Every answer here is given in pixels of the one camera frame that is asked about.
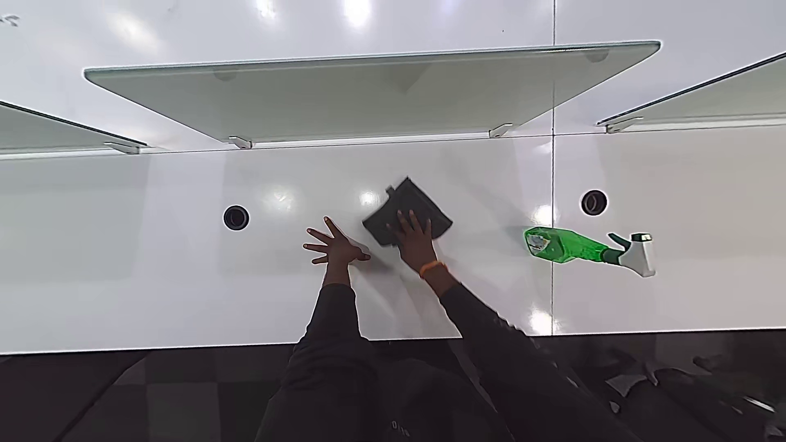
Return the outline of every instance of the black sleeve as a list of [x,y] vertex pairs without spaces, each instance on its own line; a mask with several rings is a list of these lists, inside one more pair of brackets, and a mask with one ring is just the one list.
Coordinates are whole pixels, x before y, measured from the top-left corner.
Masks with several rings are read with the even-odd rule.
[[439,298],[516,440],[639,441],[463,285]]
[[373,349],[358,330],[354,291],[326,285],[281,389],[268,402],[257,440],[320,440],[325,434],[368,440],[376,423],[368,407],[375,381]]

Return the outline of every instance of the glass shelf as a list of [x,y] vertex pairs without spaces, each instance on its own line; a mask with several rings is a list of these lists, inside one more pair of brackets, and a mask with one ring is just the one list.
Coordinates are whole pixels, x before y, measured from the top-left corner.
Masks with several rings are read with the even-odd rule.
[[139,153],[145,146],[131,138],[0,101],[0,155],[110,149]]
[[786,53],[598,123],[608,133],[786,124]]
[[459,134],[515,128],[659,48],[625,42],[93,68],[85,77],[223,142]]

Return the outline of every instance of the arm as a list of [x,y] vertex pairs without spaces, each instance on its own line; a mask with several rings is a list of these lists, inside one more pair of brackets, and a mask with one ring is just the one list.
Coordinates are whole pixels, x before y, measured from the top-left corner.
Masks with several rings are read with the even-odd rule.
[[401,257],[439,297],[461,332],[481,385],[517,440],[638,440],[562,375],[524,332],[500,318],[444,265],[430,265],[436,261],[431,223],[421,229],[413,213],[410,219],[399,213]]
[[368,260],[358,247],[325,218],[333,237],[308,233],[323,245],[305,249],[325,255],[325,279],[306,334],[287,364],[281,389],[268,403],[257,440],[316,440],[325,433],[347,440],[368,440],[369,395],[376,372],[371,344],[360,336],[348,265]]

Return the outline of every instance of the orange bracelet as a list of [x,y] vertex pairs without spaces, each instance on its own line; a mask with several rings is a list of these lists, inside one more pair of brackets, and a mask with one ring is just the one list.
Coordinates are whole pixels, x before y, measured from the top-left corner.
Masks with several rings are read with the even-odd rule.
[[447,266],[445,265],[445,263],[442,262],[442,261],[439,261],[439,260],[432,261],[432,262],[430,262],[428,264],[423,264],[423,267],[421,267],[421,271],[419,272],[421,274],[421,279],[423,278],[423,275],[427,271],[430,271],[432,268],[437,267],[437,266],[442,266],[442,267],[445,267],[445,269],[447,269]]

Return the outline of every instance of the black cleaning cloth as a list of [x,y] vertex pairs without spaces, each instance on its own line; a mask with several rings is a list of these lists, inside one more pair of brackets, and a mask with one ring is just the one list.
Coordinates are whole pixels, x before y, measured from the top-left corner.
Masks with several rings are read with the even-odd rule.
[[398,218],[398,211],[404,215],[408,221],[410,210],[415,212],[417,221],[423,228],[426,227],[426,220],[432,221],[432,238],[441,237],[453,221],[439,210],[434,201],[431,200],[423,190],[420,190],[412,180],[407,177],[398,187],[388,187],[387,201],[371,216],[363,220],[363,226],[374,236],[380,245],[398,245],[399,240],[390,232],[387,225],[390,224],[394,230],[401,231],[401,223]]

